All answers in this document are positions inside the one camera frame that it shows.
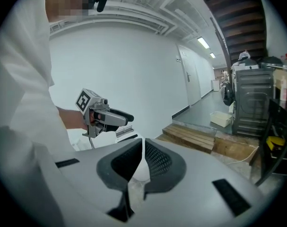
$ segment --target cable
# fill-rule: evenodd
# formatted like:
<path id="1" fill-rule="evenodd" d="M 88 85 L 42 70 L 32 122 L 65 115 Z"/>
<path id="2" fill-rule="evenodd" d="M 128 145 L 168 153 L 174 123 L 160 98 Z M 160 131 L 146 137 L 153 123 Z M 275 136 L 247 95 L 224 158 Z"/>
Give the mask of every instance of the cable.
<path id="1" fill-rule="evenodd" d="M 92 149 L 95 149 L 95 146 L 94 146 L 92 139 L 90 137 L 88 138 L 88 141 L 90 142 Z"/>
<path id="2" fill-rule="evenodd" d="M 247 158 L 245 158 L 245 159 L 243 159 L 243 160 L 241 160 L 241 161 L 235 161 L 235 162 L 227 163 L 227 165 L 233 164 L 233 163 L 239 163 L 239 162 L 243 162 L 243 161 L 247 160 L 249 157 L 251 157 L 251 155 L 252 155 L 258 148 L 259 148 L 259 147 L 256 147 L 256 148 L 252 151 L 252 153 L 251 153 Z"/>

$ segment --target fluorescent ceiling light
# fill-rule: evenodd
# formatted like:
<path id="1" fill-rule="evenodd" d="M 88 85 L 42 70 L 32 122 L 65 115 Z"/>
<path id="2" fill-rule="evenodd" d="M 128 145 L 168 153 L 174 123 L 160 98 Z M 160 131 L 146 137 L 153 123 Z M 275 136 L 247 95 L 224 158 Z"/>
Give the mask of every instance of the fluorescent ceiling light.
<path id="1" fill-rule="evenodd" d="M 200 37 L 200 38 L 198 39 L 198 41 L 204 46 L 205 49 L 208 49 L 208 48 L 209 48 L 208 43 L 206 43 L 206 41 L 205 41 L 202 37 Z"/>

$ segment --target ceiling pipe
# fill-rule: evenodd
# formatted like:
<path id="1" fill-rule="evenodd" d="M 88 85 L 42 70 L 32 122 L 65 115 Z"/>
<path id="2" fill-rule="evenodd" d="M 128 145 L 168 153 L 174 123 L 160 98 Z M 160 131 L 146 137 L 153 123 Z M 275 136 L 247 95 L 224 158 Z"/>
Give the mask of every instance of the ceiling pipe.
<path id="1" fill-rule="evenodd" d="M 129 16 L 129 17 L 135 17 L 135 18 L 140 18 L 149 22 L 152 22 L 154 24 L 158 24 L 163 26 L 164 28 L 162 29 L 162 31 L 166 31 L 168 30 L 168 25 L 166 23 L 163 23 L 157 19 L 151 18 L 149 16 L 146 15 L 142 15 L 142 14 L 138 14 L 135 12 L 126 12 L 126 11 L 116 11 L 116 10 L 104 10 L 102 13 L 98 13 L 97 11 L 93 10 L 90 12 L 90 15 L 104 15 L 104 14 L 114 14 L 114 15 L 122 15 L 122 16 Z"/>
<path id="2" fill-rule="evenodd" d="M 55 32 L 51 33 L 50 36 L 55 35 L 55 34 L 57 34 L 59 32 L 64 31 L 64 30 L 73 28 L 73 27 L 86 25 L 86 24 L 100 23 L 100 22 L 117 22 L 117 23 L 133 24 L 133 25 L 139 25 L 139 26 L 142 26 L 142 27 L 145 27 L 145 28 L 149 28 L 149 29 L 155 31 L 155 33 L 159 33 L 160 32 L 159 30 L 153 28 L 152 26 L 145 25 L 145 24 L 138 23 L 138 22 L 134 22 L 134 21 L 123 20 L 123 19 L 97 19 L 97 20 L 90 20 L 90 21 L 80 22 L 80 23 L 76 23 L 76 24 L 73 24 L 73 25 L 70 25 L 70 26 L 66 26 L 66 27 L 64 27 L 64 28 L 62 28 L 60 30 L 56 30 Z"/>
<path id="3" fill-rule="evenodd" d="M 184 23 L 184 24 L 185 24 L 188 28 L 190 28 L 190 30 L 192 30 L 193 32 L 196 32 L 196 31 L 195 31 L 188 23 L 186 23 L 183 19 L 181 19 L 179 16 L 175 15 L 174 13 L 172 13 L 171 11 L 169 11 L 169 10 L 167 10 L 167 9 L 165 8 L 165 6 L 166 6 L 170 1 L 172 1 L 172 0 L 165 0 L 165 1 L 161 4 L 160 9 L 163 10 L 164 12 L 166 12 L 166 13 L 172 15 L 173 17 L 175 17 L 176 19 L 178 19 L 178 20 L 181 21 L 182 23 Z"/>
<path id="4" fill-rule="evenodd" d="M 120 7 L 120 8 L 127 8 L 127 9 L 133 9 L 133 10 L 138 10 L 138 11 L 141 11 L 141 12 L 144 12 L 144 13 L 147 13 L 147 14 L 150 14 L 150 15 L 153 15 L 159 19 L 162 19 L 170 24 L 172 24 L 175 28 L 178 27 L 178 25 L 172 21 L 171 19 L 169 19 L 168 17 L 160 14 L 160 13 L 157 13 L 155 11 L 152 11 L 150 9 L 147 9 L 147 8 L 144 8 L 142 6 L 138 6 L 138 5 L 134 5 L 134 4 L 129 4 L 129 3 L 125 3 L 125 2 L 114 2 L 114 1 L 107 1 L 107 3 L 105 4 L 105 6 L 109 6 L 109 7 Z"/>

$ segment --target white cloth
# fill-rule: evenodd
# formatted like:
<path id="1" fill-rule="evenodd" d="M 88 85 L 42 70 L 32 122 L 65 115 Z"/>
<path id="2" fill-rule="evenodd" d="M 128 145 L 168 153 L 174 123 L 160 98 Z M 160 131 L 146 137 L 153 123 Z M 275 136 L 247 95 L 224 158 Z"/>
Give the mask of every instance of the white cloth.
<path id="1" fill-rule="evenodd" d="M 19 0 L 0 29 L 0 66 L 24 90 L 9 127 L 53 154 L 74 149 L 49 93 L 49 36 L 45 0 Z"/>

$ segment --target yellow object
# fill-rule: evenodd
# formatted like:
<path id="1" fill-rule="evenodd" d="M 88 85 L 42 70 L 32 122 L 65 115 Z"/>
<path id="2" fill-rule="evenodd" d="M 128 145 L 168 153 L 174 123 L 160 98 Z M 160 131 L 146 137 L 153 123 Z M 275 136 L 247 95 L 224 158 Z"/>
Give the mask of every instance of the yellow object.
<path id="1" fill-rule="evenodd" d="M 266 143 L 268 147 L 270 148 L 270 150 L 273 150 L 275 145 L 284 146 L 285 139 L 282 139 L 276 136 L 268 136 Z"/>

